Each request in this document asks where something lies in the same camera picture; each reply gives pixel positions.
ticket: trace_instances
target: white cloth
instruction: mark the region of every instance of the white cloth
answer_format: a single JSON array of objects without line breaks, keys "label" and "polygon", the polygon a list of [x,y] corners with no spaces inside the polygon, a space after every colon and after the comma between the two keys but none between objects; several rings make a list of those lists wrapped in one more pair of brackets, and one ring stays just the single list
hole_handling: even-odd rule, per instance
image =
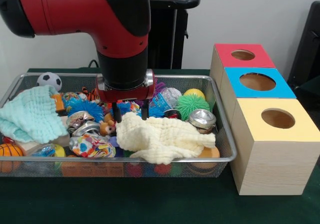
[{"label": "white cloth", "polygon": [[188,122],[178,119],[142,120],[133,112],[116,124],[116,140],[122,149],[135,152],[130,157],[149,163],[169,164],[174,158],[195,158],[204,147],[215,147],[215,135],[200,134]]}]

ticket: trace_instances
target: shape sorter box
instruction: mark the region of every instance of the shape sorter box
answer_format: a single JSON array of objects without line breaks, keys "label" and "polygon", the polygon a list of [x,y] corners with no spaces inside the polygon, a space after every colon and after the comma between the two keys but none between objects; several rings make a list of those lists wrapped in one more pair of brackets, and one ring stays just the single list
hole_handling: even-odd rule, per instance
[{"label": "shape sorter box", "polygon": [[320,132],[296,99],[238,98],[231,163],[240,195],[301,195],[320,154]]},{"label": "shape sorter box", "polygon": [[275,68],[225,68],[220,95],[229,123],[237,98],[296,98]]},{"label": "shape sorter box", "polygon": [[226,67],[275,68],[260,44],[217,43],[212,55],[210,77],[215,80],[219,91]]}]

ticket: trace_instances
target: white wall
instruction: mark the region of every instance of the white wall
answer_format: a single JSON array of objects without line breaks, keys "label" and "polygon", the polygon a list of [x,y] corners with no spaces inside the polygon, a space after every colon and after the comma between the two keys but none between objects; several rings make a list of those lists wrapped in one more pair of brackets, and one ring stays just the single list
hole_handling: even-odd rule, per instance
[{"label": "white wall", "polygon": [[[210,68],[215,42],[261,43],[287,77],[314,0],[201,0],[189,10],[183,68]],[[0,97],[31,67],[83,67],[96,58],[87,34],[34,39],[12,34],[0,18]]]}]

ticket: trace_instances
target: striped ball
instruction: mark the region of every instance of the striped ball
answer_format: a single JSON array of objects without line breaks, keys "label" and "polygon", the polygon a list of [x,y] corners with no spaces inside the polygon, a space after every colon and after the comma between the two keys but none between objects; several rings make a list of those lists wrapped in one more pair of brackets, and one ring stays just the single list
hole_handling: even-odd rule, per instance
[{"label": "striped ball", "polygon": [[[17,145],[5,143],[0,145],[0,156],[19,157],[23,156],[23,153]],[[2,161],[0,162],[0,172],[9,173],[17,169],[19,166],[19,161]]]}]

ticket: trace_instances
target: wire mesh basket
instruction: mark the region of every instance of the wire mesh basket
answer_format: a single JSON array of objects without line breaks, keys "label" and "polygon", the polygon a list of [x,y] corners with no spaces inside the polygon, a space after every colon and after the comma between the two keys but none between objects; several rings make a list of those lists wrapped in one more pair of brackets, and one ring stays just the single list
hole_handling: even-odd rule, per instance
[{"label": "wire mesh basket", "polygon": [[[0,101],[0,107],[25,89],[36,85],[40,73],[18,76]],[[79,92],[96,86],[95,74],[59,73],[61,92]],[[170,165],[154,165],[139,158],[59,158],[0,157],[0,176],[4,177],[218,177],[236,155],[234,139],[226,119],[215,82],[208,76],[156,75],[158,82],[184,93],[200,89],[217,118],[214,133],[220,158],[181,158]]]}]

